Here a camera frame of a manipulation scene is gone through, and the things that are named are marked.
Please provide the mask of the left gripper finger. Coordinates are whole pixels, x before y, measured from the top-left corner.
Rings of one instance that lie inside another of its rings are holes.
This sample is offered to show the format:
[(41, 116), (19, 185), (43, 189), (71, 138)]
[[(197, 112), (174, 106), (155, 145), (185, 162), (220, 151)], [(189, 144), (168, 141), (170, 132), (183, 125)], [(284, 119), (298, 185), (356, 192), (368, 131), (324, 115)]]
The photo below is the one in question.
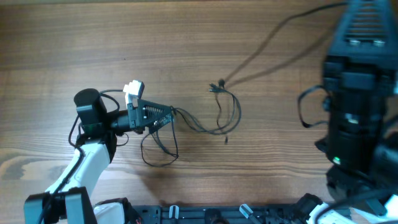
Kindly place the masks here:
[(170, 106), (153, 103), (153, 102), (147, 101), (147, 100), (138, 100), (137, 104), (138, 104), (138, 102), (147, 102), (148, 103), (148, 106), (146, 107), (146, 116), (145, 116), (147, 125), (151, 121), (154, 121), (157, 118), (161, 118), (169, 113), (172, 114)]
[(173, 115), (171, 113), (161, 117), (157, 118), (154, 121), (151, 121), (147, 127), (149, 128), (149, 133), (154, 134), (157, 132), (160, 128), (164, 127), (165, 125), (169, 124), (170, 122), (173, 121)]

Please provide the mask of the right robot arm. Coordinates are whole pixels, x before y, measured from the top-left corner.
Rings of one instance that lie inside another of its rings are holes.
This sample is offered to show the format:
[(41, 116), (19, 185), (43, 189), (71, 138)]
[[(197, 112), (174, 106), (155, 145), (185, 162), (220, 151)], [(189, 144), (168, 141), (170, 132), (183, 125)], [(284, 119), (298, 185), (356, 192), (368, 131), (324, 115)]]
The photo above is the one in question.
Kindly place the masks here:
[(327, 187), (372, 223), (397, 222), (397, 21), (392, 1), (349, 1), (323, 61), (327, 135), (316, 145), (332, 163)]

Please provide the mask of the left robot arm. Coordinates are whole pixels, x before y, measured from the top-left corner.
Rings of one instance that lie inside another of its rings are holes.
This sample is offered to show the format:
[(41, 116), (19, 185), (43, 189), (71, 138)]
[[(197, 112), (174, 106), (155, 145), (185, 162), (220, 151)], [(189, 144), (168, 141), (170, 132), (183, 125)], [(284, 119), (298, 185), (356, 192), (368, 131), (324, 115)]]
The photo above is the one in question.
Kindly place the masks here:
[(75, 155), (61, 176), (41, 194), (28, 196), (24, 203), (26, 223), (143, 223), (142, 213), (127, 198), (91, 204), (90, 196), (102, 172), (113, 161), (120, 146), (118, 137), (129, 132), (150, 135), (174, 122), (172, 106), (141, 98), (143, 87), (122, 90), (126, 109), (108, 111), (103, 98), (109, 90), (87, 88), (74, 97), (77, 116), (71, 128), (77, 130), (70, 141)]

